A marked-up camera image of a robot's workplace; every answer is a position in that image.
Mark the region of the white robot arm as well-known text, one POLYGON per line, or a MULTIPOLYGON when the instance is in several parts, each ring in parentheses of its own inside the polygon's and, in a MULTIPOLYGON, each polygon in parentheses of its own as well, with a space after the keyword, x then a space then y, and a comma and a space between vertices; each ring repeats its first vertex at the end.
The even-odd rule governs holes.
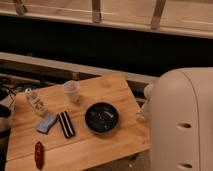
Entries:
POLYGON ((171 70, 144 96, 151 171, 213 171, 213 67, 171 70))

